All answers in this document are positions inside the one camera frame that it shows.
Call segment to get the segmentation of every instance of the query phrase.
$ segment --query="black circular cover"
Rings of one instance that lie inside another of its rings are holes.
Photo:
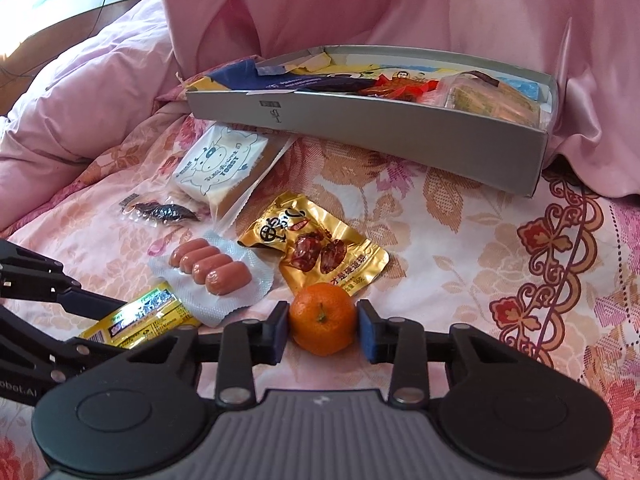
[[[595,466],[612,429],[600,397],[543,365],[482,368],[440,405],[442,429],[455,446],[512,474],[546,476]]]
[[[99,367],[45,395],[33,413],[43,453],[89,475],[151,472],[176,460],[204,429],[196,391],[163,367],[129,364],[127,374]]]

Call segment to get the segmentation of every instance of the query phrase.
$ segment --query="black cable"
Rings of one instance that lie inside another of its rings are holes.
[[[105,5],[107,3],[107,0],[102,0],[102,4],[100,5],[100,11],[98,12],[98,17],[95,19],[95,23],[94,26],[91,28],[91,31],[89,31],[89,35],[84,38],[83,41],[88,40],[91,35],[94,33],[95,27],[97,27],[98,22],[100,21],[100,16],[102,15],[102,10],[104,9]],[[60,54],[64,53],[64,50],[58,54],[56,54],[55,56],[50,57],[47,60],[41,61],[40,63],[38,63],[37,65],[32,66],[30,69],[25,70],[24,72],[22,72],[21,74],[14,74],[12,72],[9,72],[7,69],[5,69],[3,66],[0,66],[0,72],[2,72],[5,76],[7,77],[13,77],[15,79],[18,78],[25,78],[25,79],[34,79],[36,77],[36,75],[31,75],[29,74],[29,72],[32,72],[34,70],[36,70],[38,67],[47,64],[50,61],[53,61],[54,59],[56,59],[58,56],[60,56]],[[0,89],[4,88],[5,86],[7,86],[8,84],[12,83],[14,80],[8,81],[2,85],[0,85]]]

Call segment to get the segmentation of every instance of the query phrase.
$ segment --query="floral pattern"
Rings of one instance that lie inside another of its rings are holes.
[[[149,257],[208,228],[206,221],[154,227],[115,206],[134,189],[162,192],[209,124],[189,115],[183,86],[161,101],[121,145],[2,235],[63,261],[87,290],[125,301],[147,290],[155,279]],[[284,190],[305,193],[389,251],[388,266],[359,295],[381,316],[440,332],[471,323],[596,391],[614,417],[598,470],[609,480],[638,477],[640,206],[598,197],[564,172],[545,173],[533,199],[525,199],[395,157],[300,138],[257,187],[236,233]],[[264,318],[290,298],[279,283],[230,318]],[[63,340],[92,323],[55,304],[6,307]],[[276,385],[386,390],[390,367],[368,364],[357,347],[316,358],[290,344],[279,366],[258,367],[255,377],[259,395]],[[207,368],[199,391],[210,393],[213,381]],[[444,375],[431,387],[443,394]],[[35,480],[46,471],[30,416],[0,399],[0,480]]]

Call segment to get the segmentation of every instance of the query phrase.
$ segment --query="gray ribbed panel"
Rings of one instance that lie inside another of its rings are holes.
[[[201,446],[144,480],[506,480],[443,444],[420,413],[374,391],[272,391],[220,416]],[[596,480],[593,471],[562,480]],[[47,480],[75,480],[53,472]]]

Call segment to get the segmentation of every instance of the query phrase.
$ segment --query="gold foil wrapper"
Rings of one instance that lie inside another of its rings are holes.
[[[292,192],[277,197],[238,243],[283,252],[280,272],[294,294],[304,286],[327,282],[353,295],[389,262],[379,245]]]
[[[141,298],[121,306],[80,334],[98,343],[133,348],[179,325],[200,326],[176,297],[167,282],[162,282]]]

